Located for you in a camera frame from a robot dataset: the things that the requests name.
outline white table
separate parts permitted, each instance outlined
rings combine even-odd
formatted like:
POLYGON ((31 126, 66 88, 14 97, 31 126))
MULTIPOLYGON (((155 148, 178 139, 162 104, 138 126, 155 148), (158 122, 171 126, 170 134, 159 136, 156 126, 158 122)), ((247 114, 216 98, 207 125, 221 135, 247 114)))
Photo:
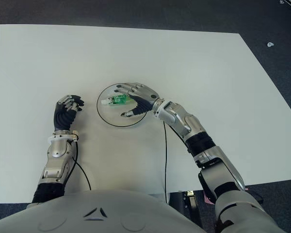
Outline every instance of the white table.
MULTIPOLYGON (((162 122, 102 121, 105 87, 144 83, 197 116, 246 184, 291 179, 291 110, 239 34, 0 25, 0 203, 30 202, 46 163, 55 102, 86 105, 72 126, 94 189, 163 192, 162 122)), ((198 167, 167 128, 167 191, 198 190, 198 167)), ((78 168, 66 192, 87 190, 78 168)))

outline wire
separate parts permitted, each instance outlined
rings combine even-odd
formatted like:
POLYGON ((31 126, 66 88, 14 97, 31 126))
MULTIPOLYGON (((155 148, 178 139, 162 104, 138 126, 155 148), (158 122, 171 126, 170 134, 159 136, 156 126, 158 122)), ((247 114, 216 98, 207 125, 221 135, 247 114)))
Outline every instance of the wire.
POLYGON ((72 169, 69 172, 67 178, 65 179, 65 181, 63 183, 64 187, 66 186, 66 184, 67 184, 67 182, 68 182, 68 180, 69 180, 69 178, 70 178, 70 176, 71 176, 71 174, 72 174, 72 172, 74 170, 74 167, 76 166, 76 163, 77 163, 77 160, 78 160, 78 155, 79 155, 79 147, 78 147, 78 143, 76 142, 76 160, 74 160, 74 164, 72 166, 72 169))
POLYGON ((174 131, 174 133, 178 136, 178 138, 180 138, 180 140, 181 140, 181 142, 183 142, 183 144, 186 146, 186 148, 188 147, 185 143, 184 143, 184 141, 183 141, 183 138, 182 137, 180 137, 180 135, 179 134, 177 134, 177 132, 174 130, 174 128, 173 127, 171 127, 170 125, 169 125, 169 127, 174 131))
POLYGON ((166 174, 167 174, 167 133, 165 122, 163 121, 164 131, 165 131, 165 201, 167 204, 167 191, 166 191, 166 174))
POLYGON ((92 190, 92 188, 91 188, 91 184, 89 183, 89 180, 88 180, 88 178, 87 178, 87 175, 86 175, 85 171, 83 170, 82 166, 81 166, 81 165, 80 165, 76 160, 74 160, 73 157, 72 157, 72 159, 73 159, 74 162, 77 163, 77 165, 79 166, 79 168, 82 170, 82 172, 83 172, 83 174, 84 174, 84 176, 85 176, 85 178, 86 178, 86 180, 87 180, 89 190, 92 190))

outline dark floor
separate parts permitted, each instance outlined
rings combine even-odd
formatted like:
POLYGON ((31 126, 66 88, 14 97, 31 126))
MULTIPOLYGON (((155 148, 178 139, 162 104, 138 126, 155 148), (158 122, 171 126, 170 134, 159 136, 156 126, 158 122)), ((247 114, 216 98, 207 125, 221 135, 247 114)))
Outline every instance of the dark floor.
MULTIPOLYGON (((278 0, 0 0, 0 24, 15 23, 239 33, 291 108, 291 7, 278 0)), ((291 233, 291 181, 251 189, 291 233)), ((197 195, 203 227, 213 232, 213 206, 197 195)), ((24 207, 0 204, 0 218, 24 207)))

